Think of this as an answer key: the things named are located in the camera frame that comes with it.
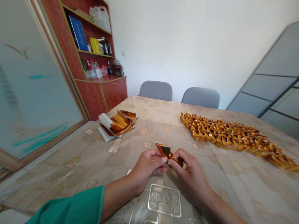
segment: electric kettle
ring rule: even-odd
[[[104,41],[104,55],[109,55],[109,56],[113,56],[112,55],[112,50],[111,50],[111,46],[108,42],[108,40],[105,37],[102,37],[102,39],[97,39],[98,41]]]

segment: forearm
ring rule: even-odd
[[[106,221],[129,200],[136,197],[138,195],[136,188],[136,184],[129,176],[125,176],[107,184],[105,186],[103,211],[100,223]]]
[[[215,192],[211,200],[212,201],[206,206],[213,213],[213,215],[218,218],[218,220],[221,223],[246,224],[246,222],[233,209],[231,209]]]

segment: white wall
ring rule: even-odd
[[[226,109],[283,29],[298,0],[108,0],[115,55],[128,95],[146,80],[217,90]]]

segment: patterned tablecloth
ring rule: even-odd
[[[184,148],[201,163],[212,189],[248,223],[298,223],[299,173],[280,170],[261,157],[227,151],[195,141],[180,114],[235,121],[256,127],[299,164],[299,142],[250,115],[130,96],[117,109],[136,113],[135,128],[105,142],[95,122],[91,134],[81,133],[8,187],[4,204],[27,214],[53,198],[108,184],[127,175],[140,154],[154,141]],[[208,223],[204,210],[194,209],[179,190],[176,174],[151,177],[145,191],[121,208],[108,223]]]

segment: gray chair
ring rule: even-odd
[[[167,82],[145,81],[140,87],[139,96],[172,101],[172,87]]]
[[[215,90],[191,87],[185,91],[182,103],[218,108],[219,98],[219,93]]]

